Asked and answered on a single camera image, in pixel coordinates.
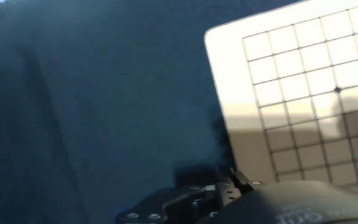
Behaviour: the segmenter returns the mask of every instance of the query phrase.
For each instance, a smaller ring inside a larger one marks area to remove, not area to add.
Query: grid pattern
[[[358,191],[358,7],[250,35],[243,45],[276,181]]]

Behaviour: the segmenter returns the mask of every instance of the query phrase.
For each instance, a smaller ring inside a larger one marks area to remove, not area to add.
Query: screw
[[[161,218],[161,215],[159,215],[159,214],[151,214],[151,215],[149,215],[149,219],[159,219],[159,218]]]
[[[137,213],[127,214],[127,218],[137,218],[137,217],[139,217],[139,215]]]
[[[215,215],[217,215],[218,213],[217,212],[211,212],[209,215],[211,216],[211,217],[214,217]]]

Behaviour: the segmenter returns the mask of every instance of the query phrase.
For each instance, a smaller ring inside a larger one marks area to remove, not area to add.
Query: white board
[[[358,0],[310,0],[207,31],[238,168],[358,192]]]

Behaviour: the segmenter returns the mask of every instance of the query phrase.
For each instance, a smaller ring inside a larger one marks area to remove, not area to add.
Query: black mechanical part
[[[266,185],[241,172],[205,187],[168,190],[117,218],[118,224],[358,224],[358,195],[321,182]]]
[[[216,209],[215,200],[214,190],[203,187],[171,190],[148,197],[136,207],[119,214],[117,223],[194,223],[209,210]]]

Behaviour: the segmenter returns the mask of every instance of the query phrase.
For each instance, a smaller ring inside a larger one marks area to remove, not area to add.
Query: dark blue fabric
[[[1,10],[0,223],[114,223],[181,167],[233,166],[204,33],[291,2]]]

